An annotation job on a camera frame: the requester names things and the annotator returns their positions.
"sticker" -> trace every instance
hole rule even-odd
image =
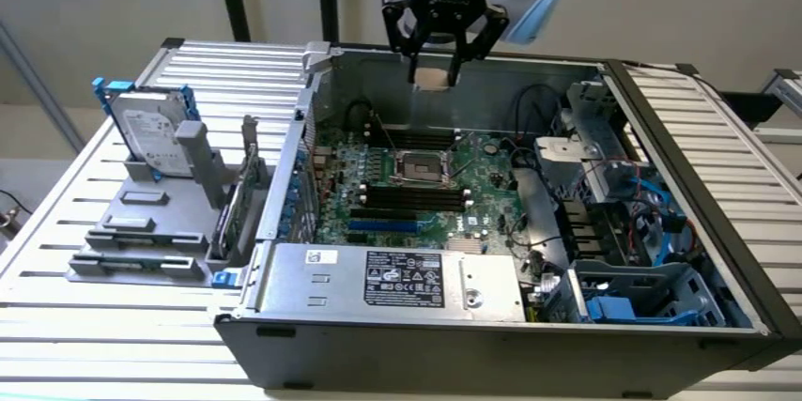
[[[126,110],[123,117],[146,163],[168,176],[191,176],[184,148],[175,139],[168,117],[140,110]]]
[[[367,304],[443,308],[442,292],[439,254],[373,251],[367,253],[365,268]]]
[[[306,252],[307,265],[335,265],[338,263],[337,249],[310,249]]]

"white label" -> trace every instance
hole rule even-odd
[[[306,252],[307,265],[334,265],[338,263],[337,249],[310,249]]]
[[[123,116],[146,163],[167,176],[191,176],[171,120],[159,113],[138,110],[126,110]]]

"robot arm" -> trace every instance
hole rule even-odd
[[[462,63],[482,60],[499,39],[517,44],[527,44],[535,39],[557,1],[382,0],[390,47],[410,58],[409,82],[414,82],[418,54],[427,42],[443,42],[445,39],[455,44],[447,76],[453,86]],[[466,31],[477,33],[470,43]]]

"motherboard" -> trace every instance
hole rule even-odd
[[[319,128],[315,243],[515,254],[507,229],[523,209],[502,138],[459,131],[375,135]]]

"power supply label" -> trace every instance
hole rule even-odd
[[[365,302],[370,305],[443,308],[439,254],[369,252]]]

